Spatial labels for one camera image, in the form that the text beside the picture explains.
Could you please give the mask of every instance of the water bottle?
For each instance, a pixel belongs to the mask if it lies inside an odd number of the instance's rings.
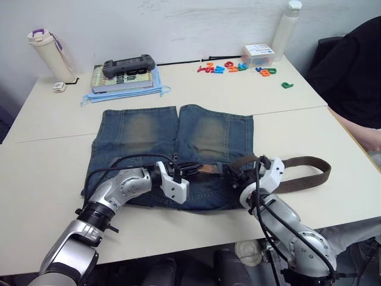
[[[59,82],[72,82],[74,76],[71,73],[68,63],[63,56],[61,44],[54,38],[48,29],[34,30],[28,34],[29,44],[35,48],[45,64],[53,72],[54,77]]]
[[[299,19],[299,12],[302,8],[302,3],[297,0],[288,2],[287,8],[280,19],[280,23],[275,33],[271,48],[275,52],[273,61],[280,61],[285,51],[287,41],[290,38],[296,22]]]

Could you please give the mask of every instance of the white table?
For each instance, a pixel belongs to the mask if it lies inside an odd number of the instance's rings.
[[[311,228],[381,215],[381,177],[326,107],[254,116],[254,151],[282,159],[316,156],[332,165],[316,188],[282,194]],[[0,275],[34,272],[82,205],[95,135],[0,145]],[[314,173],[287,169],[285,178]],[[124,207],[106,231],[99,263],[263,237],[245,210],[192,214]]]
[[[223,66],[225,62],[214,61],[215,66]],[[94,134],[102,112],[107,109],[175,105],[179,111],[185,104],[198,104],[219,112],[252,115],[327,105],[285,57],[274,64],[277,73],[269,77],[262,77],[254,69],[224,74],[197,73],[200,65],[206,66],[205,63],[161,66],[161,81],[172,88],[163,97],[151,94],[84,107],[80,102],[90,92],[91,73],[80,74],[78,84],[67,86],[62,94],[52,91],[53,78],[39,79],[4,143]],[[294,87],[284,89],[282,82],[294,83]]]

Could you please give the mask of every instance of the black cable cord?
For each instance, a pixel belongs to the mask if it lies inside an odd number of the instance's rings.
[[[332,283],[334,283],[334,281],[335,281],[335,276],[334,276],[335,270],[333,269],[333,266],[328,261],[328,259],[324,255],[322,255],[320,253],[320,251],[318,251],[311,243],[309,243],[299,232],[294,230],[288,223],[286,223],[283,219],[281,219],[271,208],[269,208],[265,204],[263,199],[262,199],[262,205],[269,213],[271,213],[271,215],[273,217],[275,217],[282,225],[284,225],[289,231],[291,231],[296,237],[298,237],[305,245],[308,246],[308,248],[310,248],[313,252],[315,252],[316,255],[318,255],[318,257],[327,265],[329,272],[330,272],[331,279],[332,279]]]
[[[230,58],[241,58],[241,55],[222,55],[222,56],[217,56],[217,57],[209,56],[209,58],[202,59],[201,61],[228,60]]]
[[[357,284],[356,284],[357,286],[359,286],[359,284],[360,284],[360,279],[361,279],[362,275],[364,274],[365,269],[367,269],[369,263],[371,262],[371,260],[373,259],[373,257],[377,254],[377,249],[378,249],[378,247],[376,247],[376,248],[374,249],[373,254],[369,257],[368,261],[366,261],[366,262],[364,263],[363,268],[361,269],[360,273],[358,274],[358,277],[357,277]]]
[[[269,237],[269,235],[267,234],[267,229],[266,229],[266,226],[265,224],[263,223],[262,221],[262,215],[261,215],[261,212],[260,212],[260,205],[259,205],[259,189],[260,189],[260,175],[259,175],[259,165],[260,165],[260,160],[258,159],[256,162],[255,162],[255,175],[256,175],[256,181],[257,181],[257,184],[256,184],[256,188],[257,188],[257,196],[255,197],[255,208],[257,209],[257,218],[258,218],[258,221],[260,223],[260,226],[261,226],[261,229],[264,233],[264,236],[266,237],[266,240],[268,241],[268,243],[270,243],[270,245],[274,248],[274,250],[276,251],[276,253],[285,261],[287,262],[287,257],[277,248],[277,246],[275,245],[275,243],[272,241],[272,239]]]
[[[157,64],[157,66],[169,66],[170,64],[189,64],[189,63],[198,63],[200,60],[195,60],[195,61],[178,61],[175,63],[165,63],[165,64]]]
[[[161,158],[165,158],[167,159],[169,162],[171,162],[173,164],[173,167],[174,167],[174,172],[175,173],[180,173],[180,169],[178,167],[178,165],[169,157],[165,156],[165,155],[161,155],[161,154],[154,154],[154,153],[142,153],[142,154],[135,154],[135,155],[129,155],[129,156],[124,156],[124,157],[121,157],[119,158],[118,160],[116,160],[112,165],[111,167],[109,168],[103,168],[103,169],[97,169],[97,170],[94,170],[93,172],[91,172],[86,180],[85,180],[85,187],[84,187],[84,202],[83,202],[83,207],[85,207],[85,205],[88,203],[89,199],[91,198],[92,194],[94,193],[94,191],[96,190],[96,188],[101,184],[102,180],[107,176],[107,174],[110,172],[110,171],[114,171],[114,170],[126,170],[126,169],[131,169],[131,168],[135,168],[135,167],[119,167],[119,168],[116,168],[116,165],[118,165],[121,161],[123,160],[127,160],[127,159],[130,159],[130,158],[137,158],[137,157],[161,157]],[[105,172],[102,177],[95,183],[94,187],[91,189],[90,191],[90,194],[88,194],[88,186],[89,186],[89,182],[90,182],[90,179],[91,177],[96,174],[96,173],[99,173],[99,172]]]
[[[66,82],[65,84],[66,84],[66,85],[76,85],[77,82],[78,82],[78,80],[79,80],[79,77],[77,77],[77,79],[76,79],[75,82]]]
[[[270,250],[268,251],[268,259],[269,259],[270,264],[271,264],[271,269],[273,271],[273,275],[274,275],[276,286],[280,286],[278,274],[276,273],[276,268],[275,268],[275,264],[274,264],[273,255],[271,254]]]

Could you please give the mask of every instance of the jeans leg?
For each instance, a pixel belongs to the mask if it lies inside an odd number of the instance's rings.
[[[172,156],[177,134],[177,111],[175,107],[147,108],[138,110],[106,110],[101,127],[92,144],[92,154],[88,174],[96,169],[109,167],[118,158],[138,153],[157,153]],[[118,166],[141,166],[165,161],[160,157],[131,158]],[[118,171],[110,172],[104,179],[115,176]],[[94,175],[89,189],[102,173]],[[129,203],[144,206],[167,206],[169,199],[162,190],[134,198]]]
[[[206,110],[197,105],[180,109],[176,152],[179,163],[196,161],[231,163],[253,152],[252,116],[240,116]],[[191,211],[228,210],[241,207],[239,194],[219,176],[198,174],[189,178],[190,196],[177,209]]]

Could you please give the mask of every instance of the purple handle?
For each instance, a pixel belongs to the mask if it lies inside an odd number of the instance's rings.
[[[34,37],[34,36],[35,36],[35,33],[38,33],[38,32],[42,32],[42,34],[45,33],[44,29],[34,30],[34,31],[32,32],[32,37]]]

